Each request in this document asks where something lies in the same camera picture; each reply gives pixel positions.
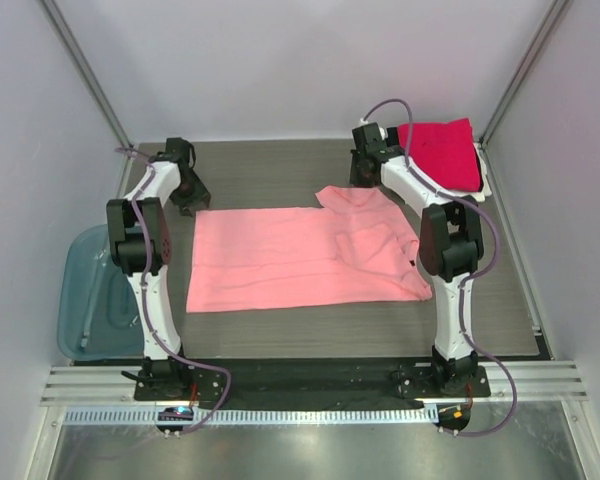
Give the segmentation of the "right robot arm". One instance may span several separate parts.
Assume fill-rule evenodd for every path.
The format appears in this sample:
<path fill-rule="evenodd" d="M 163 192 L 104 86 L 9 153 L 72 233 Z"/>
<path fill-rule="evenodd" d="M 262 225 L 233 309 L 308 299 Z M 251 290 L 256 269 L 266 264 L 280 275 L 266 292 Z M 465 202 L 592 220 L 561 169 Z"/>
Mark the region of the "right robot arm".
<path fill-rule="evenodd" d="M 418 213 L 418 257 L 433 280 L 437 316 L 432 382 L 444 394 L 459 394 L 478 371 L 471 289 L 484 245 L 477 203 L 436 183 L 377 123 L 354 128 L 352 136 L 352 184 L 383 186 Z"/>

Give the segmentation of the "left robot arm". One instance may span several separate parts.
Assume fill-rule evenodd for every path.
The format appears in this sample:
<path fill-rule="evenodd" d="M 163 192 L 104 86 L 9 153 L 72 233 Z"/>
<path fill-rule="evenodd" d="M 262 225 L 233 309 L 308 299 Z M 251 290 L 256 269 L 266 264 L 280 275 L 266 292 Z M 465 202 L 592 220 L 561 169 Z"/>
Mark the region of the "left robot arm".
<path fill-rule="evenodd" d="M 195 148 L 180 137 L 148 155 L 134 148 L 120 152 L 145 162 L 137 185 L 110 200 L 106 217 L 110 254 L 131 286 L 143 333 L 140 371 L 123 375 L 136 383 L 136 400 L 180 400 L 193 389 L 190 366 L 176 330 L 168 293 L 173 247 L 164 207 L 172 203 L 182 216 L 207 208 L 211 193 L 196 174 Z"/>

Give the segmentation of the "light pink t shirt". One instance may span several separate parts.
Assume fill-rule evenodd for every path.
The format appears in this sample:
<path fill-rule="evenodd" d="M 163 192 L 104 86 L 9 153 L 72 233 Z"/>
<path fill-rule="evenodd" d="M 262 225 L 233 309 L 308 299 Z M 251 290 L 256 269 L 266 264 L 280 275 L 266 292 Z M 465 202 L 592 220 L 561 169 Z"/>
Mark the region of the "light pink t shirt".
<path fill-rule="evenodd" d="M 316 198 L 198 213 L 187 312 L 431 299 L 419 239 L 382 191 L 327 186 Z"/>

